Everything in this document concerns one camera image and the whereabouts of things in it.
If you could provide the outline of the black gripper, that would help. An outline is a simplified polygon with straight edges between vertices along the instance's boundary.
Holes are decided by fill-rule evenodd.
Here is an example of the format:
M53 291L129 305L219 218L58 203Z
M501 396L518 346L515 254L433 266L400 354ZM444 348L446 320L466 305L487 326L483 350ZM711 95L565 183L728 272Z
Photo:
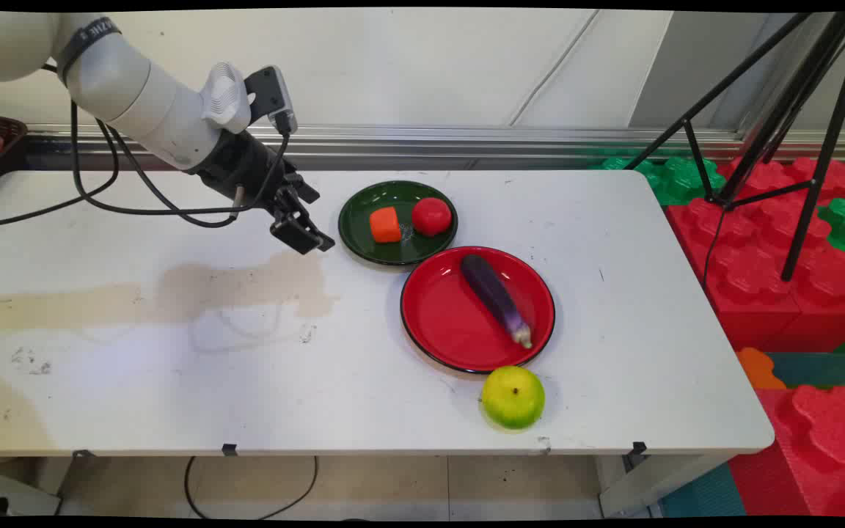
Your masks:
M266 146L248 131L222 131L211 153L188 173L228 199L235 197L235 187L244 187L241 206L275 213L269 233L299 254L312 250L326 253L335 245L316 227L301 203L314 203L320 197L318 191L305 183L284 153ZM284 187L282 210L277 208L277 194L285 185L289 187Z

